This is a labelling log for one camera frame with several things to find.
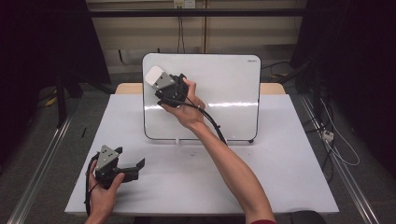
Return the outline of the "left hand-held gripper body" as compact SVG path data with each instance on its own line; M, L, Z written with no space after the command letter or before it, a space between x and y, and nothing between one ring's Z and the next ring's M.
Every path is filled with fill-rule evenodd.
M124 174L123 183L137 180L139 171L134 171L133 167L119 168L119 155L114 149L103 145L98 154L97 165L95 167L95 179L108 189L118 174Z

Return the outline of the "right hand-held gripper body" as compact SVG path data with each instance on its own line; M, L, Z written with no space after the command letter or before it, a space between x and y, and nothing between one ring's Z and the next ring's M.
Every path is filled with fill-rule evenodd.
M183 74L174 76L162 73L160 75L153 84L153 89L156 91L155 96L160 99L159 105L178 107L185 103L189 88L183 80L184 77Z

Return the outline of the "white whiteboard eraser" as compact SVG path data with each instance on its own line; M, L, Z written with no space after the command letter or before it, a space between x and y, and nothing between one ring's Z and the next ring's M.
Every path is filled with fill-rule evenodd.
M159 66L151 67L145 76L145 81L153 88L157 87L157 80L163 74L163 70Z

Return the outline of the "white dry-erase whiteboard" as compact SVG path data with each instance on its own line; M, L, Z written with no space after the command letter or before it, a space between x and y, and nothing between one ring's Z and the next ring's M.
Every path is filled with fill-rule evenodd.
M224 138L251 141L258 132L261 59L256 55L150 53L143 74L155 66L197 84L196 95ZM144 133L152 140L192 140L195 135L158 105L155 90L143 86Z

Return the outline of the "person's right hand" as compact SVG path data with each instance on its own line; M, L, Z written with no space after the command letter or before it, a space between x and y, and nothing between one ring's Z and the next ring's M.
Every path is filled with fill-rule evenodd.
M203 101L195 95L196 83L187 80L185 77L183 81L189 88L187 98L191 100L192 105L205 107ZM161 107L166 111L174 115L180 124L192 132L201 131L205 127L204 116L196 108L181 105L179 107L172 107L169 105L161 104Z

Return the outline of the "person's left hand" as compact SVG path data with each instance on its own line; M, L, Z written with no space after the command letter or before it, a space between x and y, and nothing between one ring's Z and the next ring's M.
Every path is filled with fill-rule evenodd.
M91 212L89 217L110 217L115 203L117 190L122 183L124 174L118 174L109 189L98 185L93 174L90 174L89 186L91 188Z

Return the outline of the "black metal stand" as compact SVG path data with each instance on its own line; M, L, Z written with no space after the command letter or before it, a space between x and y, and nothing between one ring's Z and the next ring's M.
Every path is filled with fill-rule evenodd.
M59 73L56 76L56 95L58 102L58 124L57 127L61 128L67 117L66 103L64 97L64 82L63 76Z

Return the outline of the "black curtain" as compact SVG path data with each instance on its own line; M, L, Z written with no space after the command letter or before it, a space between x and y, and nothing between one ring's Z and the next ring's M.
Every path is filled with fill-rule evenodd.
M321 76L374 157L396 178L396 0L307 0L291 65L302 65L330 21Z
M82 95L110 82L86 0L0 0L0 174L35 113L39 92Z

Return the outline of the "person's dark leg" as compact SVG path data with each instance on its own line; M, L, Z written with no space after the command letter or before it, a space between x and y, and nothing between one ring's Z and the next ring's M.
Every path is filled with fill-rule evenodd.
M297 211L290 214L292 224L327 224L325 219L315 211Z

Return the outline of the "aluminium floor rail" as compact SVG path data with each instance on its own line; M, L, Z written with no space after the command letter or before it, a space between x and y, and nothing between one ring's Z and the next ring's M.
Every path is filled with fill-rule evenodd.
M322 135L327 132L327 129L325 128L324 124L318 119L318 117L314 115L314 104L311 102L308 96L300 96L300 100L310 118L310 122L313 124L316 132L318 133L319 140L324 144L326 153L332 159L333 167L340 175L344 186L346 187L346 190L351 197L351 200L354 203L355 207L357 208L363 222L365 224L379 224L379 220L377 218L377 215L375 214L373 207L369 203L369 200L363 193L360 185L349 170L350 167L356 167L360 164L361 159L359 154L356 152L355 148L349 144L345 137L341 135L340 132L337 130L331 113L329 112L329 109L323 100L319 100L319 107L324 109L324 115L329 119L330 127L334 130L336 134L339 135L342 141L345 142L348 145L349 149L353 152L357 159L356 162L350 162L345 160L337 149L336 145L334 144L334 141L331 141L329 143L326 139L322 138Z
M19 198L7 224L24 224L27 215L35 201L36 195L39 192L42 183L47 175L47 172L52 164L52 161L62 143L65 134L70 126L71 120L74 117L75 111L72 110L64 119L63 123L56 129L45 154L43 155L38 167L35 169L32 178L30 179L23 194Z

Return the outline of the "white wall socket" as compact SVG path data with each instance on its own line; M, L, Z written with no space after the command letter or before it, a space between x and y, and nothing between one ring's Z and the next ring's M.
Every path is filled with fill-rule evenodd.
M194 9L196 2L195 0L174 0L174 8Z

